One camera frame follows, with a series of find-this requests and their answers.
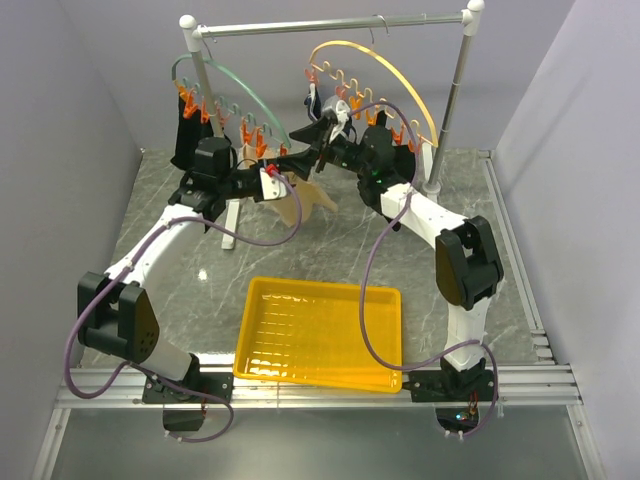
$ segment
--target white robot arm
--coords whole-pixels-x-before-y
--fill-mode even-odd
[[[409,210],[400,223],[424,239],[434,250],[436,238],[444,231],[463,228],[465,217],[441,207],[417,192],[409,183],[394,185],[381,196],[382,214],[394,218],[405,205],[407,196],[412,194]],[[445,349],[467,340],[482,341],[484,325],[489,308],[489,298],[478,301],[470,310],[461,305],[449,306],[448,337]],[[445,358],[458,371],[475,366],[484,352],[478,345],[470,345],[449,353]]]

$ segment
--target beige cloth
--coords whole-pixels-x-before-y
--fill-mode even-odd
[[[275,156],[276,151],[272,148],[267,148],[262,158],[274,158]],[[252,147],[251,145],[247,145],[246,143],[242,146],[239,157],[240,158],[238,159],[238,161],[247,160],[247,162],[245,163],[249,163],[249,161],[251,160],[253,160],[254,162],[258,161],[256,148]],[[289,183],[291,183],[291,185],[295,187],[296,193],[300,198],[300,204],[302,205],[303,223],[309,220],[314,205],[321,205],[325,208],[328,208],[334,213],[338,211],[338,205],[336,205],[336,203],[329,198],[326,192],[319,185],[316,185],[311,181],[302,180],[300,177],[291,172],[285,172],[285,175],[289,179]],[[293,225],[295,225],[297,209],[296,202],[291,195],[288,195],[285,198],[280,198],[278,200],[269,200],[267,202],[264,202],[264,204],[272,210],[278,212],[285,225],[287,225],[288,227],[292,227]]]

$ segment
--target black mounting bracket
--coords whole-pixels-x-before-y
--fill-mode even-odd
[[[233,374],[223,372],[200,372],[198,374],[198,390],[215,397],[231,401],[233,391]],[[162,424],[169,432],[197,432],[204,424],[207,410],[204,409],[206,401],[194,395],[185,395],[176,392],[162,383],[148,378],[142,394],[142,403],[146,404],[180,404],[199,403],[202,409],[196,410],[174,410],[165,409],[162,411]]]
[[[229,402],[233,391],[233,374],[230,372],[200,372],[198,391],[223,398]],[[202,403],[202,399],[176,392],[161,382],[147,377],[142,394],[142,403],[149,405]]]
[[[402,384],[411,392],[413,403],[465,403],[473,392],[479,402],[493,398],[493,370],[487,370],[483,358],[476,366],[463,372],[456,371],[444,358],[442,370],[414,370],[409,381]]]

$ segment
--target white wall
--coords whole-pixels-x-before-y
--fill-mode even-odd
[[[544,325],[612,479],[640,475],[637,6],[576,1],[496,160]]]
[[[174,59],[186,53],[178,19],[192,13],[209,25],[314,20],[402,13],[453,13],[466,0],[60,0],[105,78],[138,144],[173,148],[176,93],[170,82]],[[486,0],[454,116],[451,144],[495,148],[507,122],[555,37],[573,0]],[[307,83],[302,73],[317,44],[348,39],[370,45],[368,30],[222,38],[215,58],[263,96],[288,130],[308,123],[302,107]],[[440,125],[462,39],[459,25],[429,25],[375,31],[375,49],[416,85]],[[332,63],[367,79],[379,95],[411,105],[408,95],[372,59],[341,49],[327,50]],[[189,69],[182,69],[189,74]],[[217,93],[239,94],[215,75]],[[246,97],[238,97],[249,110]],[[410,112],[417,116],[416,110]]]
[[[57,2],[2,2],[0,63],[0,476],[25,479],[78,279],[110,260],[140,154]]]

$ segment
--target horizontal rod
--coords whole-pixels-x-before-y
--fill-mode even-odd
[[[260,35],[265,33],[317,32],[321,30],[346,30],[351,28],[406,27],[434,23],[462,23],[462,12],[428,15],[389,15],[339,18],[334,20],[314,20],[309,22],[254,23],[249,25],[223,25],[220,27],[198,27],[202,37],[230,37],[239,35]]]

